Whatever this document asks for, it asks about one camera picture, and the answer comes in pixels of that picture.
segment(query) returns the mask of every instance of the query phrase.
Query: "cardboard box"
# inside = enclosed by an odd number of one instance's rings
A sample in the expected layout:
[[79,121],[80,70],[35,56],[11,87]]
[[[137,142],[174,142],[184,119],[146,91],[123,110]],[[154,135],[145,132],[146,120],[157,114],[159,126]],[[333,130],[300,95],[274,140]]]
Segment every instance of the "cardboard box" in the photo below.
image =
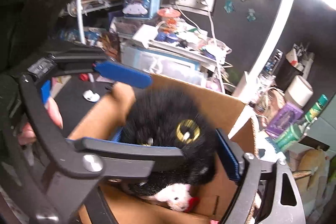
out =
[[[151,88],[180,87],[189,93],[199,106],[199,110],[216,127],[225,133],[230,132],[245,104],[228,95],[201,88],[168,77],[153,75]],[[112,94],[102,99],[90,110],[80,124],[74,129],[70,138],[83,136],[106,139],[110,132],[125,122],[126,115],[135,101],[131,87],[118,83]],[[254,136],[251,120],[233,136],[232,141],[238,143],[245,152],[254,152]],[[197,196],[200,203],[192,213],[182,213],[148,204],[139,198],[129,196],[110,184],[100,187],[105,199],[119,224],[209,224],[210,219],[220,220],[225,214],[236,191],[236,185],[230,181],[216,157],[215,178],[199,187]],[[79,210],[83,224],[91,224],[87,211],[83,206]]]

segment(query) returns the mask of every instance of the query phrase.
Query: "metal screw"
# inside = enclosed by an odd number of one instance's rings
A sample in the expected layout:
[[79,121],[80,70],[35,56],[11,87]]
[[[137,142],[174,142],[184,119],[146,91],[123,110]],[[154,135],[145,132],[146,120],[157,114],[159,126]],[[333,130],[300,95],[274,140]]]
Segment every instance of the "metal screw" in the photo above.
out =
[[97,155],[87,154],[83,156],[84,168],[90,172],[99,172],[103,169],[103,162]]
[[250,159],[253,160],[254,159],[254,155],[252,153],[245,153],[245,155]]
[[114,183],[121,182],[121,179],[109,179],[109,182],[114,182]]
[[286,162],[282,159],[279,159],[278,162],[281,164],[281,165],[286,165]]

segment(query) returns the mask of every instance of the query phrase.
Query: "fingernail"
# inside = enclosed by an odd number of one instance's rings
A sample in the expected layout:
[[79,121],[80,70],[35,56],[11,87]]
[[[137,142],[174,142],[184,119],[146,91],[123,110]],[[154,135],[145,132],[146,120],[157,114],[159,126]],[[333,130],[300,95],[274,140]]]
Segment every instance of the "fingernail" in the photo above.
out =
[[58,114],[59,120],[61,122],[61,128],[63,129],[63,119],[61,113]]

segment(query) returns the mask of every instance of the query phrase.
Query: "finger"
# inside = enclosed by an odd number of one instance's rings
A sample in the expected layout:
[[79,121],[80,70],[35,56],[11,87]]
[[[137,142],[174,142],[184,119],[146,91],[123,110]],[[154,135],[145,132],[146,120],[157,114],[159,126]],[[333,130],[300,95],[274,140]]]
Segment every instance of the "finger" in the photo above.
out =
[[53,98],[49,97],[46,103],[46,109],[54,124],[63,129],[63,119],[59,112],[58,105]]

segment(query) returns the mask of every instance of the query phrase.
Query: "blue tin box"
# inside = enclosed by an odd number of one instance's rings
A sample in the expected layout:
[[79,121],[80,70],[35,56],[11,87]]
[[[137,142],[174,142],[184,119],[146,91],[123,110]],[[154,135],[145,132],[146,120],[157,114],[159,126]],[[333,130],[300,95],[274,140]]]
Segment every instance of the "blue tin box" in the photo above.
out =
[[160,0],[124,0],[126,18],[152,19],[160,8]]

